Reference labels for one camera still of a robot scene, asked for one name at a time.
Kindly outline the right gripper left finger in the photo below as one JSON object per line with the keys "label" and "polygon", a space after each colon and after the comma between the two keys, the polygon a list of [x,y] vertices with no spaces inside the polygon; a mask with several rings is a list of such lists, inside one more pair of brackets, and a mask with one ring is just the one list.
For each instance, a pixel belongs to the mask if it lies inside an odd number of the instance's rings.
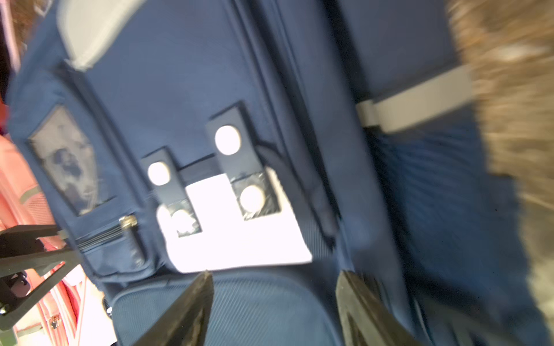
{"label": "right gripper left finger", "polygon": [[213,301],[213,275],[204,271],[135,344],[203,346]]}

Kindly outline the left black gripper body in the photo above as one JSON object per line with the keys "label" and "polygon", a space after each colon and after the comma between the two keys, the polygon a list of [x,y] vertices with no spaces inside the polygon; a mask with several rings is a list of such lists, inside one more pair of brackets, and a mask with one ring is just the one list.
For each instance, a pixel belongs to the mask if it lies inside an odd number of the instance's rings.
{"label": "left black gripper body", "polygon": [[46,250],[42,238],[57,236],[55,225],[19,225],[1,232],[1,278],[12,278],[30,269],[49,272],[61,267],[26,296],[18,297],[1,282],[1,330],[14,327],[52,288],[80,263],[79,253],[66,245]]}

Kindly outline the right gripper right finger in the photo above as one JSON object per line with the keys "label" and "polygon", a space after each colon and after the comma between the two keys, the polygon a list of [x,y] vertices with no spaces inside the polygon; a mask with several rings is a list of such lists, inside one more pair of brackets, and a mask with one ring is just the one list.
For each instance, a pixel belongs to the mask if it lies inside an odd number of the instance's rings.
{"label": "right gripper right finger", "polygon": [[340,273],[336,284],[336,300],[347,346],[420,344],[355,273]]}

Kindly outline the navy blue backpack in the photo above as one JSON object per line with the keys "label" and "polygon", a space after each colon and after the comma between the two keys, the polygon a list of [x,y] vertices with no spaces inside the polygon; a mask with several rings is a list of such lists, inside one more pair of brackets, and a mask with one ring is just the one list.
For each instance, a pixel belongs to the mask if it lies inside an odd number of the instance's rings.
{"label": "navy blue backpack", "polygon": [[550,345],[444,1],[55,1],[8,133],[135,345],[346,345],[341,272],[420,345]]}

